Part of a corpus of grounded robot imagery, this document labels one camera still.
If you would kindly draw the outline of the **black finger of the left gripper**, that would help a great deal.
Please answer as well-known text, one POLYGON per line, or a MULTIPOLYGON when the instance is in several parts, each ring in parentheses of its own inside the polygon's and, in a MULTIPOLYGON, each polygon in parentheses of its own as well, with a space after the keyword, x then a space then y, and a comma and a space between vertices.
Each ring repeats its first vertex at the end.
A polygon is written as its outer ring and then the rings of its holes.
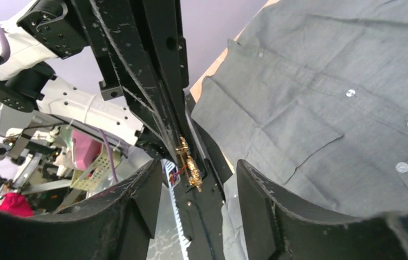
POLYGON ((166 156, 178 161, 174 117, 161 78, 158 59, 145 14, 143 1, 91 1, 94 15, 101 25, 111 57, 120 66, 119 79, 132 113, 157 136, 166 156))
POLYGON ((180 1, 143 1, 161 78, 174 117, 176 136, 192 134, 186 118, 183 89, 189 85, 186 40, 180 1))

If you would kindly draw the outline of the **gold brooch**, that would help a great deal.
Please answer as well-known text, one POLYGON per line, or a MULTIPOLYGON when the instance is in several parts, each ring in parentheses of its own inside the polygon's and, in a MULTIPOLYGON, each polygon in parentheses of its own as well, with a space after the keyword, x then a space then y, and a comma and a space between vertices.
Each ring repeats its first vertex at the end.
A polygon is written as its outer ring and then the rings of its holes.
POLYGON ((188 183, 191 187, 196 188, 198 192, 202 192, 202 178, 200 170, 191 156, 190 147, 183 136, 179 137, 180 145, 176 148, 176 153, 183 164, 183 170, 185 176, 188 179, 188 183))

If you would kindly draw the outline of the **grey button shirt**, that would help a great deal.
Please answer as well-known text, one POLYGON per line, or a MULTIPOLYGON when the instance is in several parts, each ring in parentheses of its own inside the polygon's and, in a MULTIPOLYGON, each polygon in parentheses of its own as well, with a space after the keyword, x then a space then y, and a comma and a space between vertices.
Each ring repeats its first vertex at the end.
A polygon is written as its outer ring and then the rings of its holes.
POLYGON ((250 259, 239 160, 327 210, 408 212, 408 1, 263 8, 203 80, 192 117, 235 169, 224 259, 250 259))

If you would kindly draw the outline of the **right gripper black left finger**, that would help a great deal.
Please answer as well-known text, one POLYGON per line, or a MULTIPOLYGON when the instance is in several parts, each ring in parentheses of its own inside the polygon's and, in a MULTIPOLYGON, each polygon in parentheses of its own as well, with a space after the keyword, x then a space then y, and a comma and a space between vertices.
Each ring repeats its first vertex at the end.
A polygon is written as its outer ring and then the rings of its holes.
POLYGON ((162 166, 151 160, 129 178, 53 214, 0 211, 0 259, 145 259, 154 238, 162 166))

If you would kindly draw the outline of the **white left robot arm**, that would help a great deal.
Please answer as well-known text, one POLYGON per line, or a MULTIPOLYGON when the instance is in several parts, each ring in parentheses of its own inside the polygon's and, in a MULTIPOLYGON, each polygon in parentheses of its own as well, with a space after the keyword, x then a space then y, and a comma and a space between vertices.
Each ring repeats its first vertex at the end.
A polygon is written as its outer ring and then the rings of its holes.
POLYGON ((178 161, 192 136, 179 1, 31 1, 0 22, 0 102, 20 112, 73 119, 178 161), (92 50, 99 95, 73 86, 47 63, 92 50))

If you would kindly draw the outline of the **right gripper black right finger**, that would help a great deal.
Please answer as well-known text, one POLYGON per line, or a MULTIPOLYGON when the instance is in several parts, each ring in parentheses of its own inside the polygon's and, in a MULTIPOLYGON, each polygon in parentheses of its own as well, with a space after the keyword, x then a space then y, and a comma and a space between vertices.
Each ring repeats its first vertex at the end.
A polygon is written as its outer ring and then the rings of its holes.
POLYGON ((245 160, 236 175, 250 259, 408 259, 408 212, 352 217, 302 199, 245 160))

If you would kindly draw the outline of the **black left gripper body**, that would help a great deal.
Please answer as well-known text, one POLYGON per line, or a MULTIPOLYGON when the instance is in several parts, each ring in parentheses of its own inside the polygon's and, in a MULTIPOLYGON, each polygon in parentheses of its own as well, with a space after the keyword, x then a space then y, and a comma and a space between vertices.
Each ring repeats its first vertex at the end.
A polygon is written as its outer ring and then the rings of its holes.
POLYGON ((36 1, 17 25, 61 59, 89 46, 103 80, 99 82, 104 100, 121 97, 123 89, 112 64, 111 47, 96 19, 90 1, 36 1))

